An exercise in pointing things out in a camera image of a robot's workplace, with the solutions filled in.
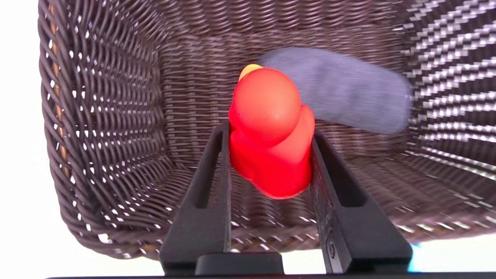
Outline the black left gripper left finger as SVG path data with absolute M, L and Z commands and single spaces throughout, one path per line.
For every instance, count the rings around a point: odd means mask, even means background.
M 197 260 L 231 248 L 230 125 L 216 127 L 160 249 L 167 276 L 195 275 Z

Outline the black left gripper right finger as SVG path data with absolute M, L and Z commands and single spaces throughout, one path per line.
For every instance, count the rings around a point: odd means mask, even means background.
M 310 190 L 326 272 L 407 273 L 411 246 L 318 130 L 310 159 Z

